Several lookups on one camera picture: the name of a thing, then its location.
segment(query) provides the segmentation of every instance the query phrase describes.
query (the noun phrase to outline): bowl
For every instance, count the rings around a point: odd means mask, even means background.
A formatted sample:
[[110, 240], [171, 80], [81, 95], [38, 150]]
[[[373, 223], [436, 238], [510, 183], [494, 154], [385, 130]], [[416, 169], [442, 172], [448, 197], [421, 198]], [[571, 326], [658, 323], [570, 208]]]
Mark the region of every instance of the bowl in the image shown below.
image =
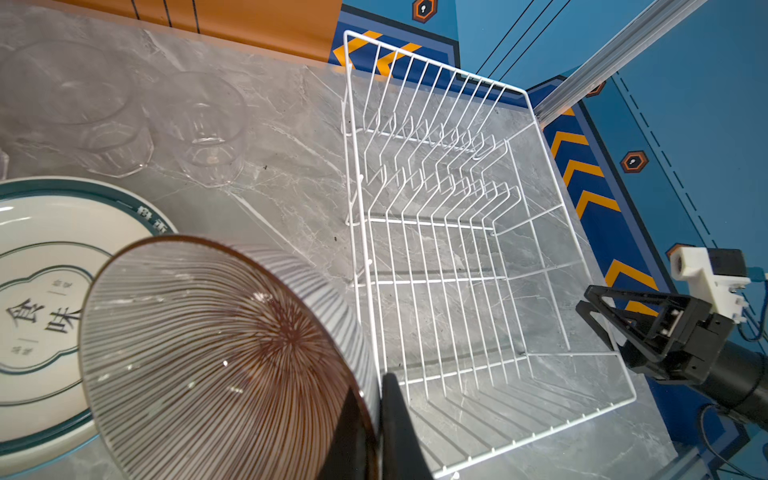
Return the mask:
[[348, 395], [375, 444], [373, 352], [289, 254], [140, 240], [96, 276], [82, 317], [86, 396], [128, 478], [315, 478]]

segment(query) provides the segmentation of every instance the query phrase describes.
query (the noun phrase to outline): green-rimmed plate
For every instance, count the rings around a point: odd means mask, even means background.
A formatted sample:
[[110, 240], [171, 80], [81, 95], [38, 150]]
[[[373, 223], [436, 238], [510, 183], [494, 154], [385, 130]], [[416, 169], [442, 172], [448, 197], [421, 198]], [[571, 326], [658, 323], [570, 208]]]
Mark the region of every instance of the green-rimmed plate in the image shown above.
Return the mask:
[[78, 367], [83, 299], [112, 254], [175, 231], [154, 205], [96, 180], [0, 182], [0, 476], [96, 435]]

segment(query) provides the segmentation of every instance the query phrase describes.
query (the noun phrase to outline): transparent cup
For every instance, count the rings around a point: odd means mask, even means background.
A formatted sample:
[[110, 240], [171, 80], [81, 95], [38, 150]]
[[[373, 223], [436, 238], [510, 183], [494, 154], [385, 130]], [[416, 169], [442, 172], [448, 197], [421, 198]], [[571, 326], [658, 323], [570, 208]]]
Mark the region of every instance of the transparent cup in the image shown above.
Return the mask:
[[0, 65], [0, 95], [46, 141], [92, 172], [125, 177], [152, 156], [131, 79], [98, 48], [59, 40], [20, 48]]
[[186, 71], [159, 81], [145, 104], [158, 141], [189, 178], [220, 187], [243, 170], [246, 105], [234, 86], [213, 74]]

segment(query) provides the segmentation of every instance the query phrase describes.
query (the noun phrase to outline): yellow chevron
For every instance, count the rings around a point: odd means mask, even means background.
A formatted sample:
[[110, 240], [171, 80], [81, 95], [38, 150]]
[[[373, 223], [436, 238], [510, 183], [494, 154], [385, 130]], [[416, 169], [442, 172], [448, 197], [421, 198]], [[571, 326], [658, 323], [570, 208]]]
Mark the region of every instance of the yellow chevron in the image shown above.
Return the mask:
[[635, 269], [627, 265], [626, 263], [622, 263], [616, 259], [614, 259], [613, 263], [611, 263], [611, 267], [608, 269], [608, 273], [605, 274], [605, 283], [608, 286], [613, 286], [614, 283], [616, 283], [616, 279], [618, 278], [619, 273], [623, 273], [624, 275], [630, 277], [631, 279], [635, 279], [638, 282], [642, 283], [643, 285], [649, 286], [654, 290], [659, 290], [652, 276], [646, 273], [643, 273], [638, 269]]
[[603, 171], [597, 165], [586, 164], [576, 160], [569, 160], [568, 166], [565, 168], [563, 174], [563, 181], [565, 186], [571, 182], [571, 178], [574, 176], [574, 172], [585, 172], [586, 174], [594, 175], [595, 177], [605, 177]]
[[603, 207], [610, 208], [611, 210], [621, 212], [621, 210], [619, 210], [619, 204], [616, 203], [616, 200], [603, 197], [602, 195], [593, 194], [592, 192], [587, 192], [585, 190], [581, 192], [581, 198], [578, 199], [578, 205], [576, 205], [576, 213], [578, 214], [579, 218], [584, 215], [584, 210], [586, 210], [587, 205], [590, 203], [598, 204]]
[[[417, 45], [415, 43], [409, 43], [405, 47], [400, 47], [402, 50], [405, 51], [416, 51], [419, 50], [422, 46]], [[379, 73], [385, 76], [389, 76], [389, 66], [393, 63], [395, 63], [400, 58], [405, 57], [404, 54], [398, 53], [397, 58], [395, 58], [395, 52], [392, 51], [388, 55], [384, 55], [379, 59], [379, 61], [376, 62], [376, 67], [379, 68]]]
[[645, 313], [646, 315], [651, 316], [658, 316], [659, 312], [656, 310], [650, 308], [649, 306], [646, 306], [643, 303], [635, 302], [634, 300], [630, 300], [627, 302], [627, 308], [625, 308], [628, 312], [637, 312], [637, 313]]
[[[382, 34], [376, 33], [375, 31], [370, 31], [370, 30], [368, 30], [363, 35], [369, 38], [378, 38], [382, 36]], [[352, 53], [358, 48], [365, 47], [366, 45], [368, 45], [367, 41], [361, 38], [353, 38], [352, 40], [349, 41], [349, 53]], [[336, 56], [336, 60], [339, 61], [342, 67], [346, 66], [346, 62], [344, 62], [344, 45], [334, 49], [333, 54]], [[352, 68], [355, 67], [355, 65], [352, 62], [350, 62], [350, 64], [352, 65]]]
[[589, 145], [589, 143], [587, 143], [587, 138], [584, 135], [569, 134], [567, 131], [559, 131], [554, 134], [554, 140], [552, 141], [552, 157], [557, 158], [560, 144], [564, 141], [571, 142], [572, 144]]

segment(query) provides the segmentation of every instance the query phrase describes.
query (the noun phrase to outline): dish rack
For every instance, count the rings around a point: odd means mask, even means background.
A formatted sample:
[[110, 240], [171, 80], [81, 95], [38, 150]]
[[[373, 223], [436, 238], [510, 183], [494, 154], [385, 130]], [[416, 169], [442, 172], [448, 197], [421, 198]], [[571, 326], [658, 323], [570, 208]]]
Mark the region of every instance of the dish rack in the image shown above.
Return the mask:
[[350, 290], [434, 476], [633, 402], [574, 311], [590, 275], [525, 91], [353, 31], [344, 51]]

